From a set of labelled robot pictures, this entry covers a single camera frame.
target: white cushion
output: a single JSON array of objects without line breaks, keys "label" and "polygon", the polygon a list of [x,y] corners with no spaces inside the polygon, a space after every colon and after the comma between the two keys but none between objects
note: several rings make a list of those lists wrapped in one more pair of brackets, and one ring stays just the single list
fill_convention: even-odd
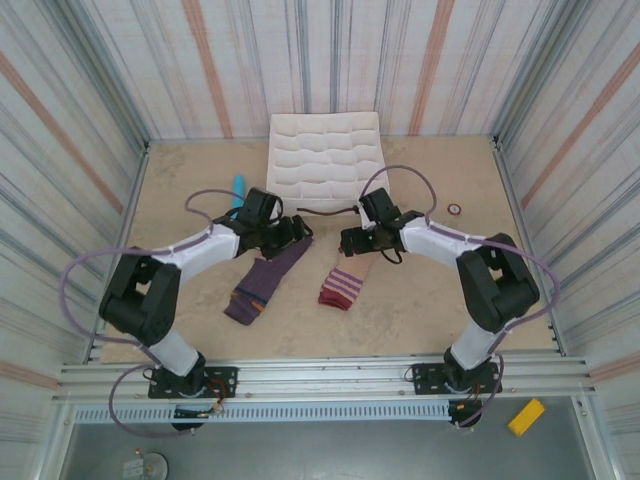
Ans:
[{"label": "white cushion", "polygon": [[[282,198],[285,215],[351,207],[385,166],[376,112],[274,114],[270,130],[267,190]],[[368,192],[380,187],[389,191],[387,172]]]}]

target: yellow block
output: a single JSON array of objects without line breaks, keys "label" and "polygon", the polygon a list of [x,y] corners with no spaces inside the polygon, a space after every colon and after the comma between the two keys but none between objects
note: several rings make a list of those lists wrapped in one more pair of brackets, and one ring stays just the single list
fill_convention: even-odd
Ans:
[{"label": "yellow block", "polygon": [[537,398],[532,399],[527,406],[520,410],[520,413],[509,422],[509,430],[517,436],[522,435],[527,429],[533,425],[540,415],[544,412],[544,405]]}]

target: striped wall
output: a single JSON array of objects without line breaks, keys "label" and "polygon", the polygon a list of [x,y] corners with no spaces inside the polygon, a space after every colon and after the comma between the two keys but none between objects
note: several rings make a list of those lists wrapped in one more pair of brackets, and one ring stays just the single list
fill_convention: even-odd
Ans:
[{"label": "striped wall", "polygon": [[[71,258],[113,244],[140,141],[112,114],[90,62],[45,1],[0,4],[0,478],[35,464],[62,363],[86,341],[62,318]],[[78,268],[68,292],[96,319],[109,260]]]},{"label": "striped wall", "polygon": [[371,111],[393,135],[489,133],[559,0],[70,0],[155,140],[268,136]]},{"label": "striped wall", "polygon": [[627,478],[640,478],[640,3],[591,1],[522,121],[503,132],[557,327],[592,366]]}]

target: blue object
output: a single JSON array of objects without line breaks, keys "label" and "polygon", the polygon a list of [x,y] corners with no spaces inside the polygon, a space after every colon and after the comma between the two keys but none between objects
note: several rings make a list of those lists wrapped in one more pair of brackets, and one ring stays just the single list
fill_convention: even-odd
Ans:
[{"label": "blue object", "polygon": [[[233,178],[233,193],[236,193],[244,198],[244,177],[242,175],[236,175]],[[231,208],[241,207],[244,203],[244,200],[240,200],[235,196],[231,198]]]}]

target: beige tabletop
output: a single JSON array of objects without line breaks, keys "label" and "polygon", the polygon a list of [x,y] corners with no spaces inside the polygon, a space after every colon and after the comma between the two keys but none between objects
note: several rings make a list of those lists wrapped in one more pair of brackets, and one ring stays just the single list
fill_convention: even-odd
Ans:
[{"label": "beige tabletop", "polygon": [[[439,196],[434,220],[468,233],[505,232],[518,238],[486,137],[392,137],[383,139],[382,148],[387,165],[416,167],[432,181]],[[264,187],[267,154],[267,141],[154,146],[129,245],[162,247],[199,232],[205,225],[184,212],[185,198],[203,188],[231,189],[236,174],[244,175],[247,188]],[[429,193],[418,178],[402,171],[389,177],[391,196],[401,210],[429,207]],[[451,203],[462,207],[459,216],[447,213]],[[231,199],[208,195],[194,205],[215,217],[231,207]],[[306,219],[315,233],[311,248],[251,326],[240,325],[223,310],[249,271],[253,252],[203,272],[180,290],[175,324],[207,358],[443,352],[460,335],[468,315],[458,274],[423,256],[405,255],[402,265],[378,259],[346,312],[319,305],[320,287],[337,259],[339,232],[357,226],[359,218]],[[541,318],[509,335],[502,348],[553,346],[547,319]],[[101,361],[142,358],[131,347],[110,344]]]}]

